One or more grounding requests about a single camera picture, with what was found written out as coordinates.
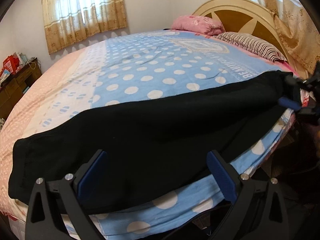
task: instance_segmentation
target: wall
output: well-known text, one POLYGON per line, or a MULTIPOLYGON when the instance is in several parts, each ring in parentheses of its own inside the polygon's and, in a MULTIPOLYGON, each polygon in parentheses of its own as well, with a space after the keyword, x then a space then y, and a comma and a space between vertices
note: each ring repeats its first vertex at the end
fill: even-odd
POLYGON ((38 57, 42 71, 46 71, 66 54, 96 42, 120 35, 170 28, 175 18, 192 14, 206 1, 124 0, 128 28, 98 33, 83 42, 49 55, 44 35, 41 0, 15 0, 0 23, 0 62, 2 58, 5 59, 9 54, 17 51, 26 54, 28 58, 38 57))
POLYGON ((12 9, 9 8, 4 18, 0 22, 0 65, 15 51, 15 46, 12 39, 12 9))

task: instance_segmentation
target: metal screw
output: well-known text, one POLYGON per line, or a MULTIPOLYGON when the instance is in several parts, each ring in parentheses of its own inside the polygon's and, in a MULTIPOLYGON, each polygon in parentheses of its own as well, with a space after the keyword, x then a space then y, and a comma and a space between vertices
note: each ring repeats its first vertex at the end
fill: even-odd
POLYGON ((73 174, 72 173, 68 173, 66 176, 64 176, 64 178, 66 180, 72 180, 73 179, 73 174))
POLYGON ((276 178, 271 178, 271 183, 272 184, 277 184, 278 183, 278 180, 276 178))
POLYGON ((39 179, 36 180, 36 184, 40 185, 42 182, 43 182, 43 178, 39 178, 39 179))
POLYGON ((242 173, 242 174, 240 175, 240 178, 241 178, 242 180, 248 180, 250 177, 249 177, 248 174, 242 173))

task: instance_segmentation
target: floral curtain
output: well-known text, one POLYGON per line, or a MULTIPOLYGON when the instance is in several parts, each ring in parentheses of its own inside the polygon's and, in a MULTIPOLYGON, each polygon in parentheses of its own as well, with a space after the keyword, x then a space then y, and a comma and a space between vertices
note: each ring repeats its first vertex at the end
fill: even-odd
POLYGON ((320 35, 299 0, 251 0, 273 15, 276 31, 288 53, 309 73, 320 60, 320 35))
POLYGON ((123 0, 42 0, 49 54, 100 32, 127 27, 123 0))

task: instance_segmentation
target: sheer curtain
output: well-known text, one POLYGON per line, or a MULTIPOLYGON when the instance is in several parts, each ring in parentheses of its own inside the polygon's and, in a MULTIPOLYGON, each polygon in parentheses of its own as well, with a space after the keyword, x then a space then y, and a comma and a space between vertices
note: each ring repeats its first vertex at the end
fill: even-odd
POLYGON ((289 54, 309 73, 320 60, 320 35, 299 0, 251 0, 271 11, 289 54))
POLYGON ((42 0, 49 54, 99 32, 127 27, 123 0, 42 0))

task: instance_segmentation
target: wooden desk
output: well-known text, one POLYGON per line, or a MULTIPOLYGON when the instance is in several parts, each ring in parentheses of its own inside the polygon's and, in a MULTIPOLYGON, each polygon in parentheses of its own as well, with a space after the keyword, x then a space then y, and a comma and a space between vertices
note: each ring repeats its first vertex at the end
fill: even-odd
POLYGON ((7 119, 13 107, 23 97, 23 91, 41 77, 38 60, 35 58, 22 67, 15 75, 10 75, 0 87, 0 118, 7 119))

